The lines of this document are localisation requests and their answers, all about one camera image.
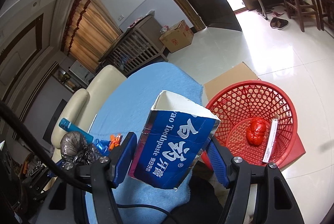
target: blue gripper pad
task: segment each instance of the blue gripper pad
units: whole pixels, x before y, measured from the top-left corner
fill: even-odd
[[[227,187],[227,185],[229,184],[229,180],[227,176],[226,164],[221,158],[212,140],[206,148],[206,153],[208,154],[210,163],[212,165],[214,173],[216,174],[218,182],[220,182],[224,187]]]
[[[115,150],[117,148],[122,148],[121,155],[119,156],[119,160],[115,166],[115,177],[113,179],[113,183],[116,187],[118,187],[118,185],[124,181],[135,154],[136,147],[137,136],[134,133],[129,132],[121,146],[113,149]]]

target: blue plastic bag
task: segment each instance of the blue plastic bag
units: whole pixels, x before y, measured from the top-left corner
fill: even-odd
[[[93,144],[95,147],[99,150],[102,156],[108,156],[109,155],[109,145],[111,141],[108,140],[99,140],[96,138],[93,141]]]

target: black panel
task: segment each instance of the black panel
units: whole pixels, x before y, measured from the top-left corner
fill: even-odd
[[[52,135],[53,129],[54,129],[56,123],[57,123],[58,118],[61,115],[61,112],[64,110],[66,104],[67,104],[67,101],[62,99],[60,104],[58,105],[56,111],[54,112],[54,114],[53,114],[53,116],[52,116],[52,118],[49,122],[49,125],[47,126],[46,131],[44,133],[43,139],[46,142],[48,142],[50,145],[52,145],[51,144],[51,135]]]

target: orange object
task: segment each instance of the orange object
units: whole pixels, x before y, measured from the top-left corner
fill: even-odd
[[[110,135],[110,141],[109,150],[111,151],[114,147],[121,144],[121,135],[118,134],[116,137],[113,134]]]
[[[263,118],[255,117],[251,120],[250,126],[246,129],[246,138],[250,144],[260,146],[266,133],[267,125]]]

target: brown curtain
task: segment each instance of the brown curtain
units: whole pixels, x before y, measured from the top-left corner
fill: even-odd
[[[100,0],[75,0],[68,17],[61,51],[95,72],[98,60],[121,35]]]

